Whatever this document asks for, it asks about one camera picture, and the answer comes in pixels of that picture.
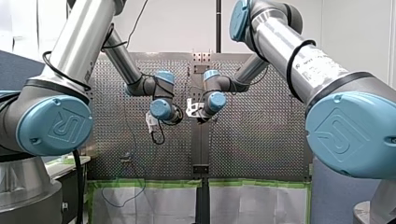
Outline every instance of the light blue joint cap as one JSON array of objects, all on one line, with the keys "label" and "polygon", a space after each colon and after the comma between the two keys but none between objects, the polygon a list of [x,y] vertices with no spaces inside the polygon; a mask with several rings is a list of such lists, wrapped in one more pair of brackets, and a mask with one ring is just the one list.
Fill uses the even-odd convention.
[{"label": "light blue joint cap", "polygon": [[204,81],[207,81],[211,77],[219,76],[220,73],[218,70],[207,70],[204,72]]},{"label": "light blue joint cap", "polygon": [[215,91],[208,97],[208,105],[213,112],[219,112],[226,104],[227,98],[222,92]]},{"label": "light blue joint cap", "polygon": [[172,107],[163,99],[151,102],[149,106],[151,115],[160,120],[168,120],[172,113]]},{"label": "light blue joint cap", "polygon": [[18,144],[35,156],[61,156],[87,140],[92,129],[91,110],[78,98],[49,97],[22,116],[16,131]]},{"label": "light blue joint cap", "polygon": [[171,84],[175,84],[175,76],[169,71],[158,71],[155,77],[160,78]]},{"label": "light blue joint cap", "polygon": [[317,102],[306,118],[309,146],[334,171],[359,178],[396,177],[396,104],[347,91]]},{"label": "light blue joint cap", "polygon": [[233,7],[233,14],[230,20],[230,38],[233,41],[244,40],[245,31],[248,26],[248,3],[246,0],[239,0]]}]

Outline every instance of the metal backboard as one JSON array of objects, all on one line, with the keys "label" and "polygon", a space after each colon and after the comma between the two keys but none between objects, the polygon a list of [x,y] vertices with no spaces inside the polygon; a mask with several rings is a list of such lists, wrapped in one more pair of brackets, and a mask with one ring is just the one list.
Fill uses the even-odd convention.
[{"label": "metal backboard", "polygon": [[[175,102],[183,109],[187,98],[197,92],[193,87],[197,86],[197,79],[191,79],[196,64],[207,64],[222,75],[232,76],[250,56],[206,55],[210,57],[197,59],[196,54],[189,53],[133,54],[146,74],[169,70],[176,75]],[[194,144],[196,120],[187,118],[175,127],[165,126],[165,144],[154,145],[144,117],[150,97],[127,96],[120,75],[106,57],[98,60],[92,78],[96,153],[90,165],[90,179],[192,179],[193,165],[197,161],[205,163],[205,158],[194,157],[203,155],[208,157],[209,178],[301,181],[309,176],[311,154],[304,146],[304,106],[290,96],[286,82],[272,67],[266,78],[248,92],[227,95],[226,107],[209,128],[201,129],[204,131],[200,131],[200,141],[205,143],[199,147]],[[134,155],[131,164],[120,162],[127,152]]]}]

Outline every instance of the logo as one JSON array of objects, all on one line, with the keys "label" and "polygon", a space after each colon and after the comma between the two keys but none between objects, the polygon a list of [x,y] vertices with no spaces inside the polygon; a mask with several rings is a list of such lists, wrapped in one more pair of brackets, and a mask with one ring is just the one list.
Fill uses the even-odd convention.
[{"label": "logo", "polygon": [[314,136],[339,161],[364,147],[369,134],[340,109],[334,111],[315,129]]},{"label": "logo", "polygon": [[85,118],[83,116],[63,108],[53,121],[48,137],[68,143],[76,143],[84,122]]}]

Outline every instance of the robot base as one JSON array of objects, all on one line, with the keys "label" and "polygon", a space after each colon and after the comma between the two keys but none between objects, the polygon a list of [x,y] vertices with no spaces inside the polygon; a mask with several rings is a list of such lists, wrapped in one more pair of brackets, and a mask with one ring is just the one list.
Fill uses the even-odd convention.
[{"label": "robot base", "polygon": [[0,163],[0,223],[62,223],[62,184],[39,157]]},{"label": "robot base", "polygon": [[382,180],[370,202],[358,203],[354,207],[353,224],[393,223],[396,218],[395,190],[395,180]]},{"label": "robot base", "polygon": [[62,185],[58,181],[52,183],[49,192],[22,203],[0,207],[2,223],[62,223]]}]

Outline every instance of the silver tube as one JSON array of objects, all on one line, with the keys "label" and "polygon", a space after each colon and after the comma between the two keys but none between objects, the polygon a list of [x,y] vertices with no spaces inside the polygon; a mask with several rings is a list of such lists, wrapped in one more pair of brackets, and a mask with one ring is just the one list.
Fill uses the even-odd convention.
[{"label": "silver tube", "polygon": [[[252,26],[257,48],[286,79],[291,54],[304,39],[287,25],[286,16],[275,8],[268,8],[255,17]],[[346,75],[346,69],[313,45],[299,51],[291,69],[292,85],[306,104],[336,79]]]},{"label": "silver tube", "polygon": [[263,61],[259,56],[257,56],[257,54],[253,54],[236,72],[234,78],[239,83],[249,84],[268,65],[269,65],[268,62]]},{"label": "silver tube", "polygon": [[[110,0],[77,1],[50,55],[51,64],[74,80],[88,84],[116,5]],[[83,91],[82,87],[45,67],[36,79]]]},{"label": "silver tube", "polygon": [[[115,46],[121,42],[122,40],[120,39],[119,34],[117,34],[116,30],[113,30],[105,43],[105,47]],[[134,59],[123,45],[112,49],[105,49],[105,53],[126,84],[134,84],[142,77]]]}]

